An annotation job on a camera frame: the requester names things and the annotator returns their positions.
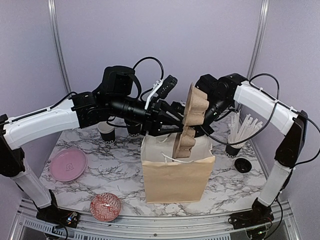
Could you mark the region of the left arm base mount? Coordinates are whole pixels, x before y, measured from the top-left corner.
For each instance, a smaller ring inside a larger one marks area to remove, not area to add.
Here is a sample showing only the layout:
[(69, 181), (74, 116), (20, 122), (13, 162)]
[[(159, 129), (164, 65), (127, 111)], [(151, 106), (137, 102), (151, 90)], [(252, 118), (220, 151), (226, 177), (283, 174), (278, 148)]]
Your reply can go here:
[(44, 208), (36, 207), (36, 218), (45, 222), (57, 224), (63, 227), (76, 228), (79, 222), (79, 213), (72, 210), (66, 210), (58, 207), (55, 200)]

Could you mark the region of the brown paper takeout bag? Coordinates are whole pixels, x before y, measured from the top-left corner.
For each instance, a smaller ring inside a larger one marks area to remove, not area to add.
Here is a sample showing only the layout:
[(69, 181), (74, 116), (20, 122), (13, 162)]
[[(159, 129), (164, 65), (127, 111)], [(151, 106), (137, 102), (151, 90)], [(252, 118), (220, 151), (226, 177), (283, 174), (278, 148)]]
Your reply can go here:
[(172, 157), (176, 135), (143, 138), (140, 159), (146, 202), (191, 203), (201, 200), (215, 156), (206, 136), (196, 138), (189, 158)]

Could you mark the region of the brown cardboard cup carrier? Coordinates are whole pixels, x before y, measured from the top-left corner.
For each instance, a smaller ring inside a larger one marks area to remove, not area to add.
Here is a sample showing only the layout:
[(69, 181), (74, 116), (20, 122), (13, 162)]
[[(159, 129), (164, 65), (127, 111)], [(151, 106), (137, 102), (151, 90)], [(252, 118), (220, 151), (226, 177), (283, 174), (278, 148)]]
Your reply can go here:
[(184, 108), (182, 119), (182, 132), (175, 137), (172, 157), (174, 159), (184, 159), (191, 156), (192, 148), (196, 144), (195, 126), (201, 126), (204, 123), (205, 112), (209, 107), (208, 95), (191, 83), (187, 95), (187, 101)]

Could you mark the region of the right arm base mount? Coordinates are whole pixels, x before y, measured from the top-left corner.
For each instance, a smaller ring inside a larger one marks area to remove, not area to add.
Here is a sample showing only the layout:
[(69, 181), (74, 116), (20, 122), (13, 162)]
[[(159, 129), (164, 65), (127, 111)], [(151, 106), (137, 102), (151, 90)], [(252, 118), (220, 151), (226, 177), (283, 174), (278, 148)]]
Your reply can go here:
[(254, 227), (265, 223), (272, 223), (274, 216), (271, 212), (261, 214), (253, 210), (232, 213), (229, 216), (228, 222), (233, 226), (234, 230)]

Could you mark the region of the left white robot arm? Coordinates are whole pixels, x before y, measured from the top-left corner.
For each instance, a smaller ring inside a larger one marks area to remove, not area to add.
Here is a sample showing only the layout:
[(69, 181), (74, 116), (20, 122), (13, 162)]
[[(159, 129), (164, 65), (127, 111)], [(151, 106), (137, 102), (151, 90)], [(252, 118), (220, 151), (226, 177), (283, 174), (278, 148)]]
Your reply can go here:
[(145, 102), (131, 97), (132, 88), (142, 89), (133, 68), (109, 66), (102, 82), (93, 91), (69, 93), (58, 103), (18, 117), (0, 117), (0, 173), (13, 181), (31, 198), (39, 213), (53, 223), (63, 219), (53, 192), (39, 181), (25, 161), (23, 145), (70, 129), (84, 129), (110, 117), (139, 124), (141, 134), (160, 136), (180, 132), (182, 117), (165, 101), (176, 86), (171, 75), (158, 80)]

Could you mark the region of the single black paper cup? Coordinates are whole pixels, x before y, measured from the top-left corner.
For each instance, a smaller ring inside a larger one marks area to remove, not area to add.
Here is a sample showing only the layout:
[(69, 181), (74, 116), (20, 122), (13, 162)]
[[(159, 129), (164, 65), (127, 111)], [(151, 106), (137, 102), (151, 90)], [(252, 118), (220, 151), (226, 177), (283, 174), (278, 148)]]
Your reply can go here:
[(140, 135), (141, 127), (142, 127), (140, 123), (136, 123), (132, 121), (124, 121), (124, 122), (130, 137), (138, 137)]

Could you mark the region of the stack of black paper cups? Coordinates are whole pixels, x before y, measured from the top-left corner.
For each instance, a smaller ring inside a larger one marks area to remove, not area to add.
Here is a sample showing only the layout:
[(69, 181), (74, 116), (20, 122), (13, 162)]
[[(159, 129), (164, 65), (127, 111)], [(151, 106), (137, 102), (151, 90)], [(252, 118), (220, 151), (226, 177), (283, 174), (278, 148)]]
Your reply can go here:
[(99, 122), (97, 125), (102, 140), (111, 145), (116, 142), (115, 127), (107, 124), (107, 122)]

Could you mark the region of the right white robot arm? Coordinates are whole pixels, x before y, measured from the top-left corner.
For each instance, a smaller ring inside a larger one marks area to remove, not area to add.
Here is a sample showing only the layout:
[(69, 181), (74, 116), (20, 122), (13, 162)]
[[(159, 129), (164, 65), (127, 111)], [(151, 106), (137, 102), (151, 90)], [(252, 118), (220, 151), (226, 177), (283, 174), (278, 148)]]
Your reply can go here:
[[(259, 77), (269, 77), (277, 85), (276, 96), (272, 96), (253, 84)], [(275, 146), (274, 165), (259, 196), (253, 202), (247, 219), (258, 224), (267, 216), (272, 203), (288, 184), (294, 167), (305, 144), (307, 123), (310, 122), (304, 111), (296, 111), (279, 100), (279, 81), (272, 74), (260, 73), (250, 79), (232, 73), (216, 79), (210, 74), (202, 75), (195, 84), (208, 95), (209, 108), (205, 112), (200, 133), (222, 143), (212, 135), (211, 124), (230, 106), (240, 104), (266, 119), (263, 127), (252, 135), (264, 144), (257, 144), (262, 156)]]

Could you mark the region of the stack of black cup lids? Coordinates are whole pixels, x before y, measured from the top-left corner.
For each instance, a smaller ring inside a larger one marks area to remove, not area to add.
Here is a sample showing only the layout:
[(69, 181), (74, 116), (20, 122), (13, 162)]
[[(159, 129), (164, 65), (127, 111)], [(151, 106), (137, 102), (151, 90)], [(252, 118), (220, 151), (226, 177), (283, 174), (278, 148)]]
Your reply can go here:
[(248, 173), (252, 169), (252, 164), (245, 158), (237, 158), (234, 162), (236, 170), (242, 174)]

